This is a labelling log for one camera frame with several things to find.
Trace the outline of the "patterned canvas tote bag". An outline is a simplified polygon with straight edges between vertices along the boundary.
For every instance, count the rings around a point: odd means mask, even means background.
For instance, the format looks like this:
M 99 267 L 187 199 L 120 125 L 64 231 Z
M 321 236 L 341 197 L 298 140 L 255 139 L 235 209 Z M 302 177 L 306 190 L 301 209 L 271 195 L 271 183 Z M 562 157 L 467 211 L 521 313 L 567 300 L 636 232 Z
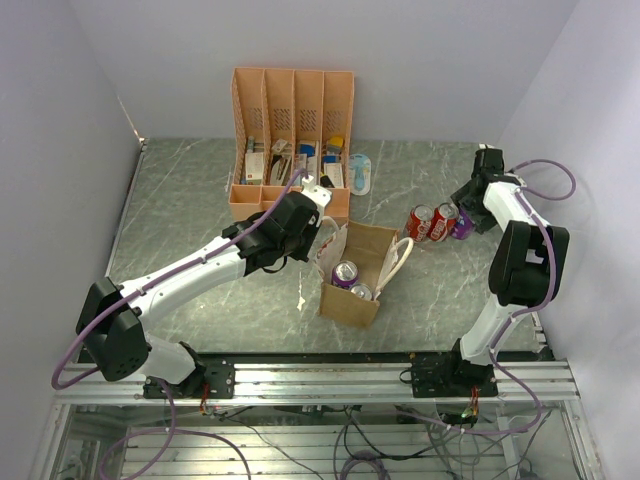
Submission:
M 384 288 L 408 261 L 414 241 L 395 229 L 349 221 L 321 245 L 314 264 L 321 278 L 318 314 L 368 328 Z

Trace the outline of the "aluminium mounting rail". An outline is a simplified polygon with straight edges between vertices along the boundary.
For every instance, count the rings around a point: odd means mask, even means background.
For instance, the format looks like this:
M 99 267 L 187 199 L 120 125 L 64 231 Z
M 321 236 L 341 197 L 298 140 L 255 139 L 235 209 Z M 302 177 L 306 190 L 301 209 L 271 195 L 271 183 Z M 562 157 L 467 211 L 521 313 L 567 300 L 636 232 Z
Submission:
M 580 398 L 573 373 L 565 361 L 504 362 L 489 385 L 479 389 L 482 403 L 542 402 Z M 387 363 L 284 363 L 238 361 L 227 369 L 230 379 L 213 387 L 207 402 L 214 406 L 343 405 L 466 403 L 471 390 L 422 386 L 408 372 L 410 365 Z M 58 404 L 155 406 L 166 400 L 156 382 L 136 373 L 108 382 L 99 373 L 56 391 Z

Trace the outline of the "peach plastic file organizer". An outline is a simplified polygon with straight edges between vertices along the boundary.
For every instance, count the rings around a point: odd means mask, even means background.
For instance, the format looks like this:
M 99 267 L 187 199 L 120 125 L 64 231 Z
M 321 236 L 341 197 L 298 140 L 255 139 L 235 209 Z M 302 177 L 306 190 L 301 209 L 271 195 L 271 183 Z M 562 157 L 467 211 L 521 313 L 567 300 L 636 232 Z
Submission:
M 302 165 L 319 177 L 325 163 L 340 163 L 344 188 L 329 188 L 327 214 L 349 219 L 346 175 L 351 141 L 355 75 L 350 71 L 237 67 L 231 81 L 236 160 L 229 194 L 232 218 L 242 220 L 271 206 L 293 170 Z M 264 153 L 261 185 L 244 182 L 247 138 Z

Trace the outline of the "small white card box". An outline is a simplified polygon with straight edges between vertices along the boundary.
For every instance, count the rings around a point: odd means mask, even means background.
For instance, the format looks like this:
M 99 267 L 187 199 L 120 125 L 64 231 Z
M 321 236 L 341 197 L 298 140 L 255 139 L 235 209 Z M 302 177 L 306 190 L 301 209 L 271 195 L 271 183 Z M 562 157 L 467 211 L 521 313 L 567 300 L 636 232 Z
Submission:
M 340 163 L 325 163 L 323 173 L 329 188 L 345 187 L 343 167 Z

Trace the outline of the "blue packaged razor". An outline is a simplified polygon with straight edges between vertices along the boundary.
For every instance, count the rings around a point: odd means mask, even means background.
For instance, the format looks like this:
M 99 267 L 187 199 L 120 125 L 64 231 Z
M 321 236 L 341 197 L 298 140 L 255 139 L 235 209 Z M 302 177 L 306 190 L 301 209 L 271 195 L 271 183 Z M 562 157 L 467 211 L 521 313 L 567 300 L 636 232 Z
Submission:
M 364 154 L 353 154 L 348 159 L 349 188 L 355 196 L 364 196 L 371 189 L 372 163 Z

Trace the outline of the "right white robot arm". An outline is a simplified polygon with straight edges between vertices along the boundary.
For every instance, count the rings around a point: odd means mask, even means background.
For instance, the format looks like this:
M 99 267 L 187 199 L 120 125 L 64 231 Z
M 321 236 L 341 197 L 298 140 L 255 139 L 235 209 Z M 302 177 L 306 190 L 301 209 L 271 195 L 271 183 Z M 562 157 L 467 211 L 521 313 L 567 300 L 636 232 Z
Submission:
M 532 190 L 517 171 L 535 159 L 505 168 L 503 151 L 483 145 L 470 180 L 452 195 L 460 218 L 480 234 L 498 227 L 502 236 L 488 274 L 490 297 L 471 329 L 456 341 L 440 375 L 442 387 L 459 396 L 493 377 L 498 353 L 521 319 L 558 294 L 570 234 L 534 209 Z

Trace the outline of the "red cola can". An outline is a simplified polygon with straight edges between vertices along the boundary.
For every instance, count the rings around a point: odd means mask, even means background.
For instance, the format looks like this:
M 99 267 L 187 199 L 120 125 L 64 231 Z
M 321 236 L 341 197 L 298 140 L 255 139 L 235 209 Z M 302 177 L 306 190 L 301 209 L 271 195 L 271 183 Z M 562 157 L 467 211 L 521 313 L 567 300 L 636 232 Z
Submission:
M 434 211 L 427 205 L 419 204 L 413 207 L 408 215 L 404 236 L 411 238 L 415 243 L 423 242 L 434 217 Z
M 428 238 L 433 242 L 444 241 L 459 217 L 458 207 L 453 202 L 443 202 L 434 210 Z

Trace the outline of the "purple fanta can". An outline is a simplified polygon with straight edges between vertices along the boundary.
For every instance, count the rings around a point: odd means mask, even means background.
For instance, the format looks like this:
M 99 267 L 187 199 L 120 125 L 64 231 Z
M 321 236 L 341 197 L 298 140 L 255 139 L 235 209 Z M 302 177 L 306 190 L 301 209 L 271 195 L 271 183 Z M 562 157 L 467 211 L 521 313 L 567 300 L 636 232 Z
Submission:
M 331 284 L 335 287 L 350 290 L 359 281 L 359 269 L 350 260 L 343 260 L 335 265 L 331 272 Z
M 357 282 L 350 287 L 350 292 L 356 295 L 358 298 L 365 301 L 373 300 L 373 290 L 362 282 Z
M 471 218 L 463 208 L 460 208 L 458 218 L 453 225 L 449 236 L 457 240 L 465 240 L 473 233 L 473 231 L 474 224 Z

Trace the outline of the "white stationery box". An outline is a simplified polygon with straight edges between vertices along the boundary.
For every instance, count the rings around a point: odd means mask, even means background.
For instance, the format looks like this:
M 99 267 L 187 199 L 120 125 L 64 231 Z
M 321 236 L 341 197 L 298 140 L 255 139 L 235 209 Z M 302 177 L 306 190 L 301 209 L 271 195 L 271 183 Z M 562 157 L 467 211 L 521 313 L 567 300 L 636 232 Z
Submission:
M 244 182 L 247 185 L 261 185 L 264 179 L 264 153 L 247 152 L 244 157 Z

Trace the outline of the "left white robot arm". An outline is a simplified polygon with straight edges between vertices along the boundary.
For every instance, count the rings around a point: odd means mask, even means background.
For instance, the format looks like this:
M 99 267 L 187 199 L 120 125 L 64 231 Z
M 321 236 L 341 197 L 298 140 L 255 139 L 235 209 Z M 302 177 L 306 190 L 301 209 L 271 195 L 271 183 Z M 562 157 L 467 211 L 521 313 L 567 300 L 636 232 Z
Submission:
M 200 250 L 147 276 L 94 283 L 76 331 L 108 382 L 134 373 L 167 382 L 182 397 L 203 387 L 206 366 L 186 343 L 151 335 L 146 325 L 219 285 L 276 264 L 306 261 L 331 194 L 321 187 L 285 194 L 265 212 L 234 223 Z

